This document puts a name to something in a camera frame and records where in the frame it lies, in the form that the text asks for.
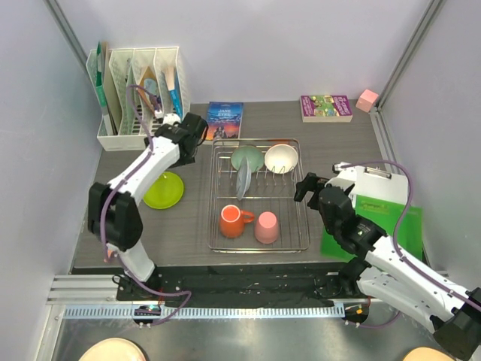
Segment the pink plastic cup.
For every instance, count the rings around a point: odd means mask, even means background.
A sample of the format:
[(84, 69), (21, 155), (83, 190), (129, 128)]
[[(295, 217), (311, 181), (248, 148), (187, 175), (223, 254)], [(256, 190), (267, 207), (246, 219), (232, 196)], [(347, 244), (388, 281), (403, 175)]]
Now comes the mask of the pink plastic cup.
[(280, 226), (277, 216), (270, 211), (261, 213), (254, 228), (256, 240), (262, 244), (272, 244), (278, 239), (279, 234)]

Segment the lime green plate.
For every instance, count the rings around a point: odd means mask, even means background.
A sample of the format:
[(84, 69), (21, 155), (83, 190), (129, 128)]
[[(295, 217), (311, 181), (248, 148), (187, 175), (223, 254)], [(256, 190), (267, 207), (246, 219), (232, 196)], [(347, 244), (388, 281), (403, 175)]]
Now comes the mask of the lime green plate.
[(171, 171), (165, 171), (147, 190), (143, 200), (150, 208), (164, 210), (175, 206), (182, 199), (183, 193), (182, 178)]

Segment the metal wire dish rack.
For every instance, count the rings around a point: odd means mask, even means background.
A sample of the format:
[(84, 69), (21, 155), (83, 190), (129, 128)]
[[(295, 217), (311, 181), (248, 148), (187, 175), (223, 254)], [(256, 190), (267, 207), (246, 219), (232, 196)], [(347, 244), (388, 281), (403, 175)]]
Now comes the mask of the metal wire dish rack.
[[(285, 174), (274, 174), (264, 165), (251, 172), (250, 186), (239, 201), (236, 197), (237, 170), (231, 165), (233, 152), (252, 145), (264, 154), (276, 144), (288, 144), (298, 151), (297, 166)], [(295, 185), (304, 178), (301, 151), (294, 138), (218, 139), (212, 143), (210, 170), (209, 235), (207, 244), (216, 252), (225, 253), (293, 253), (310, 246), (307, 207), (295, 202)], [(259, 216), (270, 211), (277, 216), (280, 234), (272, 244), (262, 244), (254, 236), (254, 223), (246, 225), (238, 238), (226, 238), (219, 230), (219, 216), (226, 205), (236, 205)]]

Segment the mint green bowl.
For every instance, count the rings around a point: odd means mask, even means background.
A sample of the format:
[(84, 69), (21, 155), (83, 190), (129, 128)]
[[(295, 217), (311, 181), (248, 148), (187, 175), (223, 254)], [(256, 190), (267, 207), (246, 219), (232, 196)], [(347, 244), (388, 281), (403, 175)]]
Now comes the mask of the mint green bowl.
[(241, 166), (241, 161), (246, 158), (251, 172), (259, 171), (264, 165), (264, 154), (252, 145), (242, 146), (237, 148), (231, 156), (231, 165), (235, 170), (238, 170)]

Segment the white orange bowl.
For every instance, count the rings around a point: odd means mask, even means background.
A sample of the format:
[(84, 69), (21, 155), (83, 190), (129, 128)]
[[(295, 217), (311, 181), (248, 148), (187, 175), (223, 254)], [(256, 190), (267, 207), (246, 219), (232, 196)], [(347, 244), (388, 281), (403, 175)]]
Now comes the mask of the white orange bowl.
[(298, 164), (298, 151), (288, 144), (276, 144), (265, 153), (265, 166), (274, 174), (285, 174)]

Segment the light blue plate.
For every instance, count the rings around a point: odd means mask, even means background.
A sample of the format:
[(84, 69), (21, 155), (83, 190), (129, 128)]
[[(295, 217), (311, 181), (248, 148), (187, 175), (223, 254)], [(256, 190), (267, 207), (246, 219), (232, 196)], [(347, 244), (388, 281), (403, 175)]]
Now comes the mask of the light blue plate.
[(236, 183), (236, 197), (240, 201), (247, 192), (251, 181), (250, 164), (246, 157), (243, 157), (240, 162), (240, 167), (237, 170)]

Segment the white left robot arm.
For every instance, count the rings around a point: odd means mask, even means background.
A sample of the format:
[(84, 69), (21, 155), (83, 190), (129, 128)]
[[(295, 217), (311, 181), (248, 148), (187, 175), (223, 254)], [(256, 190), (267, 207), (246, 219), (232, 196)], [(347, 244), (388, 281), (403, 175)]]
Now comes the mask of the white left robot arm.
[(145, 300), (160, 290), (159, 274), (141, 242), (138, 206), (147, 190), (170, 168), (192, 164), (207, 134), (207, 122), (188, 113), (181, 122), (163, 123), (147, 135), (143, 153), (121, 174), (89, 189), (87, 228), (101, 242), (104, 259), (116, 256), (134, 291)]

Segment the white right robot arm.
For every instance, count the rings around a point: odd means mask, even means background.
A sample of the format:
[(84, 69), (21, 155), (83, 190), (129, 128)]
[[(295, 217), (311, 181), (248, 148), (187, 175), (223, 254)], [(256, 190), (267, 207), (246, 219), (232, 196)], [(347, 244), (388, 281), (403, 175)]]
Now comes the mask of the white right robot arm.
[(307, 174), (294, 200), (318, 211), (325, 231), (353, 258), (339, 272), (349, 297), (360, 293), (391, 305), (423, 325), (456, 359), (469, 360), (480, 346), (480, 289), (456, 284), (405, 249), (382, 227), (358, 215), (349, 197), (355, 184)]

